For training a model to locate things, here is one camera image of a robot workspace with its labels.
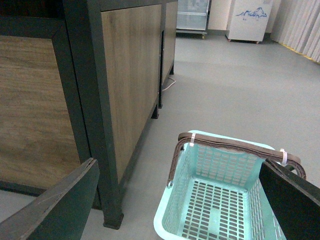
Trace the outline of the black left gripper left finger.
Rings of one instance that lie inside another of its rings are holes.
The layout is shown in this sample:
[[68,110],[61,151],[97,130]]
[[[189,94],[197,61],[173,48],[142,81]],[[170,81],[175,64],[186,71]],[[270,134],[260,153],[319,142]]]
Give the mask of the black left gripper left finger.
[[2,240],[79,240],[96,195],[100,170],[89,158],[0,224]]

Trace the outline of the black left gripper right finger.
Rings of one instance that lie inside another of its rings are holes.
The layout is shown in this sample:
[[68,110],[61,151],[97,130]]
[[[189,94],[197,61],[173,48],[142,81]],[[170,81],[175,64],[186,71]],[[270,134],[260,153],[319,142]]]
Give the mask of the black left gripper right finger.
[[320,238],[320,189],[278,163],[262,163],[259,180],[288,240]]

